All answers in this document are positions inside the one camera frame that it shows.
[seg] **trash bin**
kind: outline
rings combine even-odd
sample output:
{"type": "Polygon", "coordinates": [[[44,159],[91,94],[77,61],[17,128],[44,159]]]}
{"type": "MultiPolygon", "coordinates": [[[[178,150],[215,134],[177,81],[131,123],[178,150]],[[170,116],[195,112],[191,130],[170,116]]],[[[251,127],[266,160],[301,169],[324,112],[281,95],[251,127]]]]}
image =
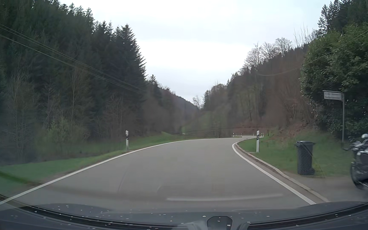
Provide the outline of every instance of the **trash bin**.
{"type": "Polygon", "coordinates": [[[312,167],[312,153],[314,142],[311,141],[297,141],[298,155],[298,174],[299,175],[314,175],[315,170],[312,167]]]}

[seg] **overcast sky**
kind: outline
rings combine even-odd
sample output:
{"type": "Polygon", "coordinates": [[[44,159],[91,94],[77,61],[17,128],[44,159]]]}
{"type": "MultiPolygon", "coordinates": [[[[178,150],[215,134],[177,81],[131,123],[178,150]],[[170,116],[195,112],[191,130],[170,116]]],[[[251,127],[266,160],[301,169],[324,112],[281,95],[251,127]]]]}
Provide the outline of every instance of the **overcast sky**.
{"type": "Polygon", "coordinates": [[[215,82],[226,83],[254,44],[294,40],[317,29],[330,0],[62,0],[91,8],[99,21],[129,24],[147,74],[191,101],[215,82]]]}

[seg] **curved road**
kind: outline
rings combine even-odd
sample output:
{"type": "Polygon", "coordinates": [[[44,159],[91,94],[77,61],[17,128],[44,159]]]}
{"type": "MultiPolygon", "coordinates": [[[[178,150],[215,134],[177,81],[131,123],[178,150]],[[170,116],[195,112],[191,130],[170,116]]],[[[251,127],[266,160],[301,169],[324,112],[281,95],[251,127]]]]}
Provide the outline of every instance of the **curved road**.
{"type": "Polygon", "coordinates": [[[234,151],[234,143],[250,138],[254,137],[187,140],[134,151],[16,200],[30,205],[75,203],[119,211],[309,205],[234,151]]]}

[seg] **street sign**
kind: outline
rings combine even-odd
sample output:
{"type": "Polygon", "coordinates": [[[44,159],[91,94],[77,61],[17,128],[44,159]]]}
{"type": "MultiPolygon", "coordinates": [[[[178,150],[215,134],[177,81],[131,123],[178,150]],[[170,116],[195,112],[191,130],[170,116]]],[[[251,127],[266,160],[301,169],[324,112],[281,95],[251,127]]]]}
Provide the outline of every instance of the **street sign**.
{"type": "Polygon", "coordinates": [[[343,102],[342,108],[342,128],[341,128],[341,145],[344,145],[344,94],[339,91],[323,91],[323,98],[328,100],[338,100],[343,102]]]}
{"type": "Polygon", "coordinates": [[[337,91],[323,91],[323,98],[328,100],[339,100],[342,99],[342,93],[337,91]]]}

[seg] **bush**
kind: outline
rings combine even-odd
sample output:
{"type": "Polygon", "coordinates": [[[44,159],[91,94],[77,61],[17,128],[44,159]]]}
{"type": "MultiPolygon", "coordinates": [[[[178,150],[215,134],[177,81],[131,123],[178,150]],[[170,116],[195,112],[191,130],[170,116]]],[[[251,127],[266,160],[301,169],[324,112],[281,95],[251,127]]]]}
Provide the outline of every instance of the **bush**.
{"type": "Polygon", "coordinates": [[[345,132],[368,132],[368,25],[347,26],[344,35],[329,32],[314,40],[302,67],[302,92],[322,109],[317,121],[341,134],[342,102],[323,99],[323,90],[345,95],[345,132]]]}

